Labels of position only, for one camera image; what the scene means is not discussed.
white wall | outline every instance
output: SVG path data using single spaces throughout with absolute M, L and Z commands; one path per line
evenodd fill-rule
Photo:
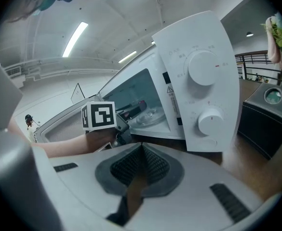
M 71 95 L 79 83 L 84 96 L 90 97 L 106 84 L 113 74 L 86 74 L 46 78 L 39 81 L 26 81 L 20 90 L 23 98 L 13 116 L 25 135 L 25 116 L 32 115 L 40 125 L 73 105 Z
M 267 35 L 263 34 L 257 37 L 249 37 L 237 44 L 232 45 L 232 47 L 235 55 L 252 51 L 267 51 Z

ceiling light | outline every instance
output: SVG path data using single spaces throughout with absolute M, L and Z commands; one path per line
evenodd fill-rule
M 74 44 L 77 42 L 78 38 L 81 36 L 82 32 L 84 31 L 84 29 L 88 26 L 87 23 L 85 22 L 81 22 L 77 28 L 77 30 L 75 30 L 74 34 L 72 35 L 71 39 L 69 40 L 69 43 L 64 51 L 63 57 L 68 57 Z
M 247 37 L 251 37 L 251 36 L 253 36 L 253 33 L 252 32 L 247 32 L 247 35 L 246 35 Z
M 130 53 L 129 55 L 127 55 L 126 57 L 122 58 L 118 63 L 121 64 L 123 61 L 125 61 L 126 59 L 128 59 L 129 57 L 131 57 L 132 55 L 134 55 L 136 53 L 136 51 Z

knob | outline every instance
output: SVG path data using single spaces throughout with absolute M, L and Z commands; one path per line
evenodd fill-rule
M 209 51 L 195 54 L 188 66 L 190 77 L 199 85 L 210 86 L 216 81 L 216 71 L 219 67 L 218 58 Z
M 215 135 L 222 128 L 223 116 L 219 110 L 208 108 L 201 113 L 198 123 L 203 134 Z

